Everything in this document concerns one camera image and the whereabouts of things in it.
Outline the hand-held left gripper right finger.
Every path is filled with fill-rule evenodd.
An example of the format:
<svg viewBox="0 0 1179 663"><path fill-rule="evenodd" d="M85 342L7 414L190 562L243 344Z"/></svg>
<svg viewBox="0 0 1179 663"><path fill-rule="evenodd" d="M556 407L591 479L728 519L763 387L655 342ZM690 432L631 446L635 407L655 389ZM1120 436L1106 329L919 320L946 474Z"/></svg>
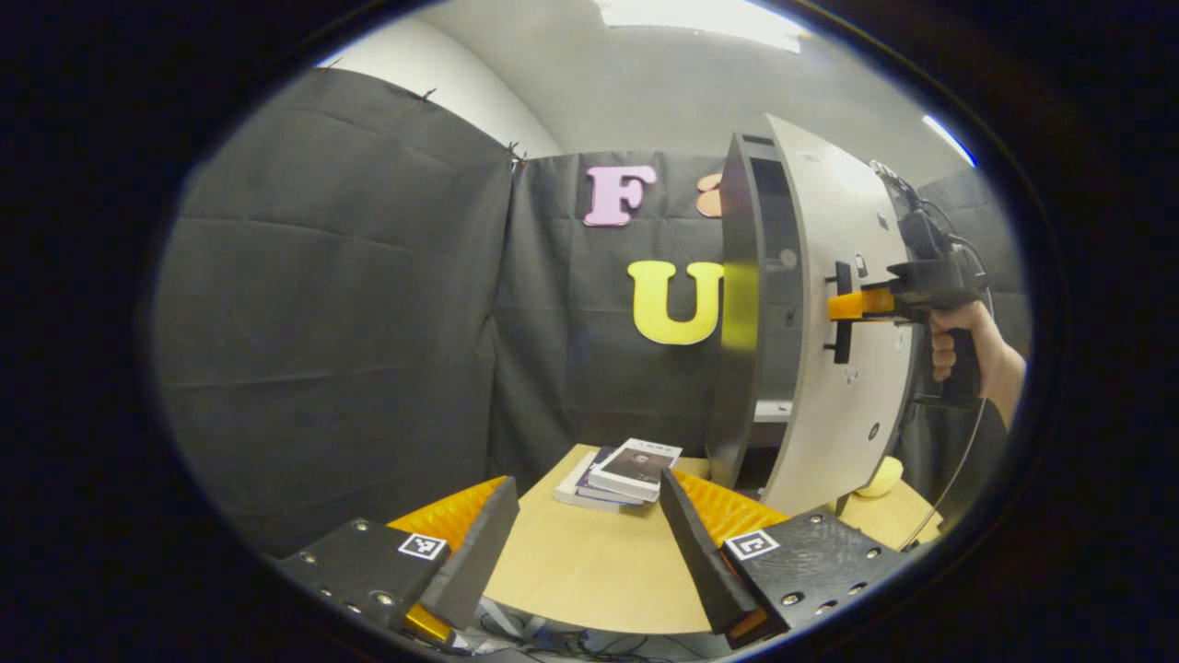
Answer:
<svg viewBox="0 0 1179 663"><path fill-rule="evenodd" d="M712 634L733 649L829 621L905 560L829 508L783 516L677 470L661 470L660 508Z"/></svg>

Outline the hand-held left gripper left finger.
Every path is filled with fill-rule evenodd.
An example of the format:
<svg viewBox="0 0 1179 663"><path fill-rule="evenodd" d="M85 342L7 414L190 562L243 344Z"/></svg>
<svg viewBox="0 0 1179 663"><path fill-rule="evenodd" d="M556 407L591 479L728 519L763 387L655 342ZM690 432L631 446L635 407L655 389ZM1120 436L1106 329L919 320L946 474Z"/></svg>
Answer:
<svg viewBox="0 0 1179 663"><path fill-rule="evenodd" d="M518 480L496 477L391 521L353 518L276 567L354 621L452 646L475 621L518 514Z"/></svg>

